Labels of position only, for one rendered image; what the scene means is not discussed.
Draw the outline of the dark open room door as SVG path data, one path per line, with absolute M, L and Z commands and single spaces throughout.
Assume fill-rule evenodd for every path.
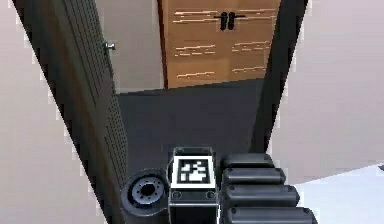
M 107 224 L 125 224 L 124 130 L 95 0 L 12 0 Z

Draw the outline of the brown wooden room door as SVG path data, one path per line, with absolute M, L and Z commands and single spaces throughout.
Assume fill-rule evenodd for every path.
M 263 78 L 282 0 L 157 0 L 164 85 Z M 244 15 L 220 29 L 222 12 Z

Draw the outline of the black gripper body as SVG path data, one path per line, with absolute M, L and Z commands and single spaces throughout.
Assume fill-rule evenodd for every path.
M 120 191 L 124 224 L 169 224 L 168 192 L 161 169 L 144 169 L 132 175 Z

